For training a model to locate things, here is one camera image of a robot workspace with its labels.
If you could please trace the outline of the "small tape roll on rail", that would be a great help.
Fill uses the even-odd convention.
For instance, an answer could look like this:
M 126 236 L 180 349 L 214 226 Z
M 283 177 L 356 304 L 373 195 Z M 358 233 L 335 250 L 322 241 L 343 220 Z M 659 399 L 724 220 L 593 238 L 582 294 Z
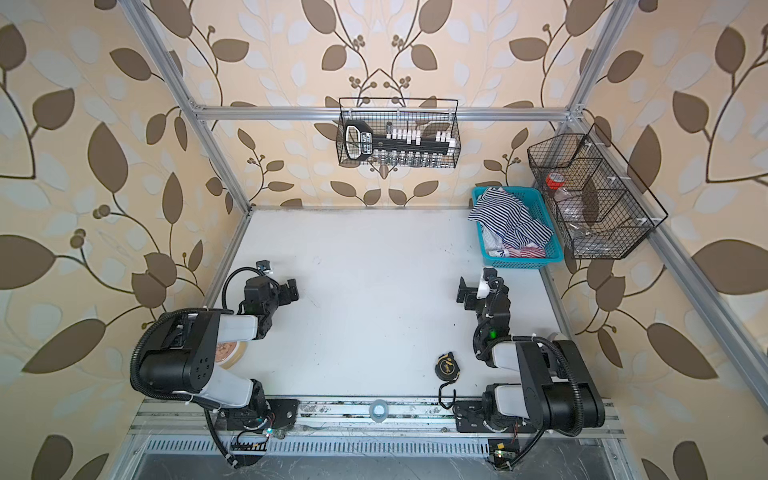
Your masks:
M 389 416 L 389 404 L 383 399 L 374 400 L 369 407 L 369 416 L 375 423 L 383 423 Z

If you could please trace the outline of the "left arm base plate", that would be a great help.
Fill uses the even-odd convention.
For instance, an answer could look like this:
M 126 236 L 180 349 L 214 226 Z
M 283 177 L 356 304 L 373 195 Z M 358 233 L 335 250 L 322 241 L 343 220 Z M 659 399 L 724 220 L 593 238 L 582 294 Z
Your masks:
M 267 408 L 257 412 L 249 408 L 222 409 L 219 417 L 227 430 L 262 431 L 266 429 L 290 429 L 298 417 L 300 401 L 294 398 L 268 398 Z

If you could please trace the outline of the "teal plastic basket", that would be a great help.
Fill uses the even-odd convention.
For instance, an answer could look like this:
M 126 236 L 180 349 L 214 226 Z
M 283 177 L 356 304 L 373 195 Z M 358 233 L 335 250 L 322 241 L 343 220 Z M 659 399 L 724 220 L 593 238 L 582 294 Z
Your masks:
M 535 269 L 564 259 L 542 195 L 529 187 L 476 187 L 468 220 L 475 223 L 485 265 Z

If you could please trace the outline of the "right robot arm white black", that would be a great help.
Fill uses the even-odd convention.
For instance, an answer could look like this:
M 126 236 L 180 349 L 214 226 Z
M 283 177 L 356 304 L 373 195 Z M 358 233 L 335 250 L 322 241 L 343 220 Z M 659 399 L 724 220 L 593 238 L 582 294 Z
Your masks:
M 529 426 L 575 437 L 604 425 L 604 402 L 576 344 L 514 335 L 509 288 L 494 269 L 488 269 L 476 287 L 461 279 L 456 301 L 476 314 L 475 358 L 519 377 L 516 383 L 488 385 L 478 402 L 457 403 L 453 411 L 460 430 L 507 433 Z

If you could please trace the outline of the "black white tool rack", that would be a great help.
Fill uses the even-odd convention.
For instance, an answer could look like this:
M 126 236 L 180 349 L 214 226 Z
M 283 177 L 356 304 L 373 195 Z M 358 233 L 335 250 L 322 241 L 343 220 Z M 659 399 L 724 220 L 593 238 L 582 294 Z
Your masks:
M 461 142 L 443 122 L 344 120 L 336 147 L 340 163 L 382 163 L 438 168 L 455 166 Z

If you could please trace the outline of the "aluminium front rail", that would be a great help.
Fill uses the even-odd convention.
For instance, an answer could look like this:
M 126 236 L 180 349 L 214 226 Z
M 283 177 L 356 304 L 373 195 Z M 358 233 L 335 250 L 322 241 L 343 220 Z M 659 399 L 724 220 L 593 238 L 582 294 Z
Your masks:
M 215 429 L 239 433 L 261 426 L 280 434 L 362 436 L 512 436 L 537 431 L 532 421 L 504 420 L 507 427 L 491 426 L 480 412 L 479 397 L 459 397 L 458 407 L 445 409 L 437 397 L 374 396 L 296 396 L 297 406 L 286 406 L 291 400 L 276 396 L 267 401 L 271 420 L 231 419 L 222 411 L 209 413 Z M 605 404 L 602 427 L 585 428 L 580 438 L 623 438 L 618 414 L 613 404 Z M 148 399 L 142 402 L 130 427 L 130 434 L 207 434 L 202 407 L 184 402 Z

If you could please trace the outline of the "red cap plastic bottle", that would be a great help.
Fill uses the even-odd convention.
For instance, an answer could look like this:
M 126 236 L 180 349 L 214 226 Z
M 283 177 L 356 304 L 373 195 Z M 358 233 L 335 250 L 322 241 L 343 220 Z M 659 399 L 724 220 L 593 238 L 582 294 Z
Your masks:
M 551 172 L 545 178 L 545 186 L 550 198 L 554 201 L 560 217 L 567 222 L 584 220 L 584 202 L 580 191 L 569 190 L 565 186 L 565 177 L 558 172 Z

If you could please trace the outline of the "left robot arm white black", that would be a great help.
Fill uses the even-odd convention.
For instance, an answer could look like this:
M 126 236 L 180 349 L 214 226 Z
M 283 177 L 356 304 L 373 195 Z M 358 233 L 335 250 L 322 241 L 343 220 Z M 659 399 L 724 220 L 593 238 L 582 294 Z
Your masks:
M 300 299 L 296 280 L 280 283 L 269 272 L 267 260 L 240 267 L 224 280 L 219 308 L 162 314 L 132 353 L 132 388 L 155 400 L 222 412 L 230 429 L 293 425 L 297 399 L 269 400 L 260 381 L 240 377 L 216 359 L 217 349 L 227 344 L 265 339 L 277 310 Z

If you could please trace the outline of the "red white striped tank top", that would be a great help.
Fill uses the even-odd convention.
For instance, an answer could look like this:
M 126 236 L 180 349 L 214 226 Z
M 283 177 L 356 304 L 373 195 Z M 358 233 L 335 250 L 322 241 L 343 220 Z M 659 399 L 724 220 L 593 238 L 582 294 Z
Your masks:
M 519 249 L 506 246 L 504 249 L 505 258 L 526 258 L 526 259 L 544 259 L 547 257 L 546 251 L 536 244 L 528 244 Z

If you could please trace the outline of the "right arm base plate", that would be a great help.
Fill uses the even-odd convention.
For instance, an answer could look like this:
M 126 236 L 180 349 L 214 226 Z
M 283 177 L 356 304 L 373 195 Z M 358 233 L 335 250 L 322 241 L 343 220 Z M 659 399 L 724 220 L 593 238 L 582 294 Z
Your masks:
M 481 401 L 457 401 L 451 412 L 459 433 L 533 434 L 537 431 L 527 419 L 492 414 Z

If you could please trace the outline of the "blue white striped tank top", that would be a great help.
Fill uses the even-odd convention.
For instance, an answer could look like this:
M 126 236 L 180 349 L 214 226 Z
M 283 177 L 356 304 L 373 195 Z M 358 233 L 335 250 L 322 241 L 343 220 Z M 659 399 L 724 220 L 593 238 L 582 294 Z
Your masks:
M 504 247 L 519 249 L 533 243 L 544 249 L 553 236 L 551 228 L 534 218 L 519 198 L 501 187 L 488 188 L 475 201 L 468 219 L 497 237 Z

